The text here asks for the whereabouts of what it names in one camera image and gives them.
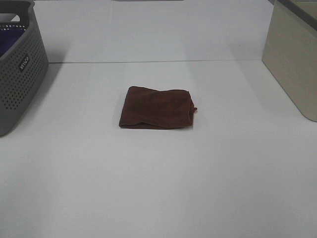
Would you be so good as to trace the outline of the brown towel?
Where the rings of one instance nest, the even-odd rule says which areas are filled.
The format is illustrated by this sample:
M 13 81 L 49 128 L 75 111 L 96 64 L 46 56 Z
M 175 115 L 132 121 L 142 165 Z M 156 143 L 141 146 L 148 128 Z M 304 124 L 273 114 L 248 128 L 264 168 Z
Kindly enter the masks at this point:
M 186 90 L 158 91 L 131 86 L 125 97 L 119 126 L 129 129 L 190 127 L 196 110 Z

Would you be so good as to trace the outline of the grey perforated plastic basket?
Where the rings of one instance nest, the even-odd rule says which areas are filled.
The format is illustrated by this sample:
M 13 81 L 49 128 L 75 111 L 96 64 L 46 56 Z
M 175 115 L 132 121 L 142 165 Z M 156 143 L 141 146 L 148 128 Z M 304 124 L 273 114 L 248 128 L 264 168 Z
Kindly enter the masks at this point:
M 0 57 L 0 134 L 18 124 L 48 71 L 48 57 L 32 0 L 2 0 L 2 14 L 16 14 L 19 21 L 2 22 L 0 30 L 24 29 L 23 35 Z

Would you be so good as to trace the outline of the purple towel in basket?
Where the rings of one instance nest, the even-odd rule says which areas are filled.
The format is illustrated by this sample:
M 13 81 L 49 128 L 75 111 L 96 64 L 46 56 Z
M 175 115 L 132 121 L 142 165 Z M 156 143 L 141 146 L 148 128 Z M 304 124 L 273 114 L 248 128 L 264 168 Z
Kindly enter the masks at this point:
M 24 29 L 9 28 L 0 31 L 0 56 L 4 55 L 11 46 L 23 35 Z

